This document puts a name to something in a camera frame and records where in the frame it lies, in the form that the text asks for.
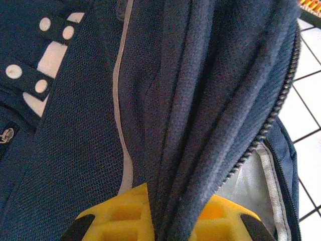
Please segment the navy blue backpack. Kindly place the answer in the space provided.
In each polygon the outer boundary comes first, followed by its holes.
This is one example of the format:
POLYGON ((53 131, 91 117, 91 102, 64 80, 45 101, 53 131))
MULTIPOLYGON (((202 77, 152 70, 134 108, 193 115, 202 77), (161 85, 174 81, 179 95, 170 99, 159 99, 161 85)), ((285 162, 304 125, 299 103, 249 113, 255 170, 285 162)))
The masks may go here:
POLYGON ((296 0, 0 0, 0 241, 60 241, 147 185, 153 241, 192 241, 213 195, 301 241, 278 115, 296 0))

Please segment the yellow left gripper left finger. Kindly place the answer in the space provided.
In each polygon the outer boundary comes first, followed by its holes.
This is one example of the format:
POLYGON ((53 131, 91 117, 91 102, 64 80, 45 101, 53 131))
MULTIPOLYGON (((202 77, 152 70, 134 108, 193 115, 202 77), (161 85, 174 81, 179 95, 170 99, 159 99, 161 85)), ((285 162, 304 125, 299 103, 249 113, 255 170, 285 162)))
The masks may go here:
POLYGON ((60 241, 153 241, 147 185, 81 212, 60 241))

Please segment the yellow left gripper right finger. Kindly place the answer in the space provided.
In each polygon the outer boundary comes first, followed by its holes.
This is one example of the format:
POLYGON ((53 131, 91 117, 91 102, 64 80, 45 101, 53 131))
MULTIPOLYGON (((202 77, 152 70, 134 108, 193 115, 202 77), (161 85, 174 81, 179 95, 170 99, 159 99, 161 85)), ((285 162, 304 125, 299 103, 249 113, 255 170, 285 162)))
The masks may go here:
POLYGON ((276 241, 254 212, 213 195, 192 231, 192 241, 276 241))

